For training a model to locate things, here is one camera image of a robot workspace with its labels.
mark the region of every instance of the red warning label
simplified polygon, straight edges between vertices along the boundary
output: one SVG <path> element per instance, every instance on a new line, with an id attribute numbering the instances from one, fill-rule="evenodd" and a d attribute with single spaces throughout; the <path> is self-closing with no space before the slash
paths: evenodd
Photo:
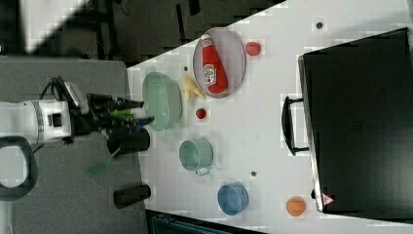
<path id="1" fill-rule="evenodd" d="M 328 204 L 334 202 L 334 200 L 330 197 L 328 197 L 327 195 L 321 193 L 322 195 L 322 202 L 324 203 L 325 206 L 327 206 Z"/>

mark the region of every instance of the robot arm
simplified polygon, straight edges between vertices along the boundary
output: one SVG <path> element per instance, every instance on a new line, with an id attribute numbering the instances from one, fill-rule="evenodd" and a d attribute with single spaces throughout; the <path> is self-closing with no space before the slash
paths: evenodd
<path id="1" fill-rule="evenodd" d="M 43 99 L 48 89 L 55 99 Z M 111 96 L 88 94 L 85 98 L 76 85 L 60 77 L 50 80 L 39 100 L 0 101 L 0 164 L 9 166 L 14 162 L 11 167 L 15 167 L 0 167 L 0 200 L 16 200 L 34 186 L 37 167 L 31 145 L 59 140 L 68 144 L 74 137 L 91 132 L 102 132 L 107 139 L 112 133 L 139 132 L 154 118 L 118 114 L 142 106 L 140 101 Z M 19 176 L 12 177 L 11 172 L 17 171 Z"/>

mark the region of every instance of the red ketchup bottle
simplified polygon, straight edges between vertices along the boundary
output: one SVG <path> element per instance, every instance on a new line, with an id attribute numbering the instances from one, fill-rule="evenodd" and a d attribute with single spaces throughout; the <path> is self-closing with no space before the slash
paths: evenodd
<path id="1" fill-rule="evenodd" d="M 208 34 L 201 37 L 203 43 L 203 68 L 206 86 L 213 94 L 221 94 L 227 89 L 224 66 Z"/>

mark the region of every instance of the gray mat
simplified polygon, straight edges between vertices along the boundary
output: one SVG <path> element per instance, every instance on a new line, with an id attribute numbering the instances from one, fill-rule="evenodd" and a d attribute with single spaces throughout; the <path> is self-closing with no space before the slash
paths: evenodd
<path id="1" fill-rule="evenodd" d="M 47 79 L 58 75 L 78 84 L 84 94 L 124 97 L 128 90 L 122 62 L 0 58 L 0 100 L 36 99 Z M 86 174 L 87 167 L 108 157 L 100 134 L 40 149 L 36 185 L 13 203 L 14 233 L 147 233 L 143 203 L 117 210 L 112 202 L 114 190 L 141 183 L 137 154 L 119 157 L 97 177 Z"/>

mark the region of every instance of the mug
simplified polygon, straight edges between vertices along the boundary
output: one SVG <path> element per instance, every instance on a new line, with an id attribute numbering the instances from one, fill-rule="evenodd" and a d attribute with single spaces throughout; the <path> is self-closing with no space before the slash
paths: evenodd
<path id="1" fill-rule="evenodd" d="M 212 162 L 212 146 L 204 139 L 185 140 L 179 147 L 179 160 L 182 167 L 198 176 L 209 173 L 209 165 Z"/>
<path id="2" fill-rule="evenodd" d="M 218 204 L 226 215 L 238 215 L 248 205 L 248 193 L 240 182 L 230 183 L 219 188 Z"/>

